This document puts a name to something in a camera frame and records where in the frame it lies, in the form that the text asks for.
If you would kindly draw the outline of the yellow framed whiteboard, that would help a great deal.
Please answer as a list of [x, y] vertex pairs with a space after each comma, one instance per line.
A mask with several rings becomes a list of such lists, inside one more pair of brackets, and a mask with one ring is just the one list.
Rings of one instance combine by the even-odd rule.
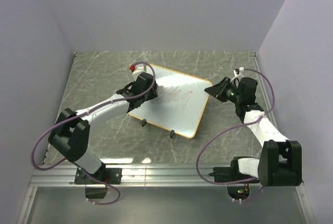
[[158, 97], [143, 103], [129, 115], [142, 122], [192, 139], [197, 132], [212, 82], [193, 75], [151, 65], [156, 74]]

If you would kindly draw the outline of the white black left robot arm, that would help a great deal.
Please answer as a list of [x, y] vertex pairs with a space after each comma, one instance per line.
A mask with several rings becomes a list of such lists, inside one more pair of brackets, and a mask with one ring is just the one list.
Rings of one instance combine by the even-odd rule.
[[154, 74], [141, 72], [136, 80], [109, 99], [83, 110], [63, 110], [48, 137], [66, 160], [87, 172], [93, 183], [107, 181], [106, 165], [88, 149], [90, 131], [113, 117], [127, 114], [158, 96]]

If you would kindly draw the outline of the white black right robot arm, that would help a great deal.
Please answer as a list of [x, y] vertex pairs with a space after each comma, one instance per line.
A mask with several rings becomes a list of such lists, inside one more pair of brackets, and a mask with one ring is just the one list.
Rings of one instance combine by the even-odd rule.
[[225, 77], [205, 92], [220, 102], [232, 102], [243, 126], [248, 127], [260, 143], [260, 158], [234, 157], [225, 184], [259, 182], [263, 186], [299, 186], [302, 182], [302, 147], [291, 141], [266, 117], [256, 102], [257, 81], [253, 78]]

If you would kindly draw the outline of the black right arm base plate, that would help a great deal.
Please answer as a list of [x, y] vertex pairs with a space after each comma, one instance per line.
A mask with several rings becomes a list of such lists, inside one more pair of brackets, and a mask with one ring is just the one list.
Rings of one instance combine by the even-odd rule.
[[231, 167], [214, 167], [213, 171], [209, 173], [208, 176], [212, 177], [214, 182], [220, 183], [234, 180]]

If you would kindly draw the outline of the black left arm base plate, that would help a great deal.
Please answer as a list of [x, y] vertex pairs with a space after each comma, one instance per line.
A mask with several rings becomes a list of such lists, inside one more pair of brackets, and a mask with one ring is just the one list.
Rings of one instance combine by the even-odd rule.
[[74, 183], [75, 184], [97, 184], [96, 180], [108, 183], [108, 184], [120, 184], [122, 177], [121, 168], [100, 168], [96, 173], [91, 174], [94, 178], [91, 179], [86, 175], [86, 172], [82, 168], [76, 170]]

